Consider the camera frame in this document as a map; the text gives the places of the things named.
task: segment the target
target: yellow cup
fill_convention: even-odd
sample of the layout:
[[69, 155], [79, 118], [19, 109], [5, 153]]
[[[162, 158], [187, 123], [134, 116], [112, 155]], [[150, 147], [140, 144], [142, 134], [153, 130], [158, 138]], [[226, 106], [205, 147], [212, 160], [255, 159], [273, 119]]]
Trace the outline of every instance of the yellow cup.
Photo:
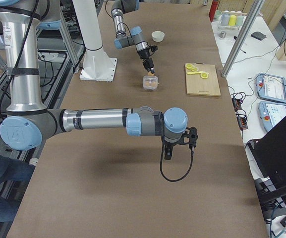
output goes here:
[[231, 15], [229, 20], [229, 26], [235, 26], [235, 23], [236, 23], [236, 16]]

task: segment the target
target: clear plastic container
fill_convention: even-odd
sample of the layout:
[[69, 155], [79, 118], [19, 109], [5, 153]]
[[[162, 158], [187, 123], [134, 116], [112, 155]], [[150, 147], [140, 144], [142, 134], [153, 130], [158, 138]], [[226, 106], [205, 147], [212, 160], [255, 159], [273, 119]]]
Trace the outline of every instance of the clear plastic container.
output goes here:
[[143, 77], [143, 88], [146, 90], [156, 90], [158, 86], [157, 76], [144, 76]]

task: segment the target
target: red object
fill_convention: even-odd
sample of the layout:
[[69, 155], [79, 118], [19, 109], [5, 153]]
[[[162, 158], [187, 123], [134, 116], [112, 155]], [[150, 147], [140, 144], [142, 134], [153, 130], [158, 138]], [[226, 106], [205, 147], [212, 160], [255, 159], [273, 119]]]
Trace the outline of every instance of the red object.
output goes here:
[[219, 0], [213, 0], [212, 1], [211, 8], [209, 11], [210, 22], [213, 21], [214, 14], [216, 13], [216, 10], [218, 8], [218, 4], [219, 4]]

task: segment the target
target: blue joint cap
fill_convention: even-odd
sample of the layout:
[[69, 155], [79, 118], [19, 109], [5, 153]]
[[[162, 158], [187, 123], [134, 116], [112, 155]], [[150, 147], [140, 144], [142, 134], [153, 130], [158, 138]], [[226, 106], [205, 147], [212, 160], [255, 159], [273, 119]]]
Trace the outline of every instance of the blue joint cap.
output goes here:
[[183, 133], [188, 124], [188, 116], [183, 109], [170, 108], [164, 113], [166, 128], [173, 133]]
[[138, 35], [138, 34], [141, 33], [141, 32], [142, 32], [142, 29], [141, 29], [140, 26], [135, 26], [135, 27], [133, 27], [133, 28], [131, 29], [131, 35], [132, 35], [132, 36], [136, 36], [136, 35]]
[[20, 0], [0, 0], [0, 6], [10, 6], [18, 3]]
[[37, 28], [41, 30], [58, 30], [61, 26], [61, 21], [41, 22]]
[[30, 150], [42, 142], [38, 127], [23, 117], [7, 117], [0, 125], [3, 141], [15, 150]]
[[134, 11], [137, 11], [139, 9], [139, 0], [136, 0], [136, 6], [135, 6], [135, 10]]
[[126, 132], [128, 135], [140, 136], [142, 134], [142, 122], [139, 114], [132, 113], [126, 117]]
[[122, 45], [121, 45], [121, 43], [120, 43], [120, 41], [119, 41], [119, 39], [115, 39], [115, 40], [114, 40], [114, 45], [115, 45], [115, 47], [116, 47], [117, 49], [122, 49], [122, 48], [123, 48]]

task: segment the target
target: blue and white control panel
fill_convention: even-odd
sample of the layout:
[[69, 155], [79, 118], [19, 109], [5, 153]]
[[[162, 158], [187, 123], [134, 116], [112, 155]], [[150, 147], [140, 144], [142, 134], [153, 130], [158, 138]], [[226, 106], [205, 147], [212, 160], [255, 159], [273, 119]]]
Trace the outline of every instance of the blue and white control panel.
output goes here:
[[268, 132], [286, 116], [286, 104], [260, 102], [259, 112], [263, 126]]
[[256, 86], [261, 99], [286, 103], [286, 80], [284, 77], [260, 73], [256, 77]]

